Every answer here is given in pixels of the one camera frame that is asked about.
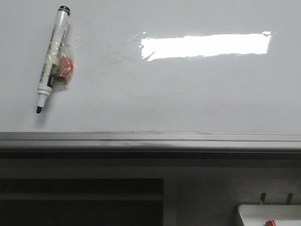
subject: white surface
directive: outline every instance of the white surface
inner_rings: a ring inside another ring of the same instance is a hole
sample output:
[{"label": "white surface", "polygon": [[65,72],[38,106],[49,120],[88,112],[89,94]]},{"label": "white surface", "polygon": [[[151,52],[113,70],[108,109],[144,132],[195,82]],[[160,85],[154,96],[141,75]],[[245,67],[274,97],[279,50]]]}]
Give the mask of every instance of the white surface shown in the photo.
[{"label": "white surface", "polygon": [[[301,133],[301,1],[3,0],[0,131]],[[37,115],[60,5],[75,73]],[[271,32],[267,54],[142,59],[141,40]]]},{"label": "white surface", "polygon": [[269,220],[301,219],[301,205],[240,205],[238,212],[244,226],[264,226]]}]

